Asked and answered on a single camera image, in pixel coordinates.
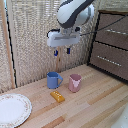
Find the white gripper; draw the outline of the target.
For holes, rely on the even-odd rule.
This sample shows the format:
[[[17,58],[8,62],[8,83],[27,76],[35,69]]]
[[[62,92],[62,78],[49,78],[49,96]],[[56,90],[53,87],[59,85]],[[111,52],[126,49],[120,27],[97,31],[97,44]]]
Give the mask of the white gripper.
[[[77,44],[79,40],[80,33],[71,32],[69,29],[52,29],[47,33],[47,45],[49,47]],[[67,48],[67,54],[71,54],[71,48]],[[58,50],[54,50],[54,56],[57,55]]]

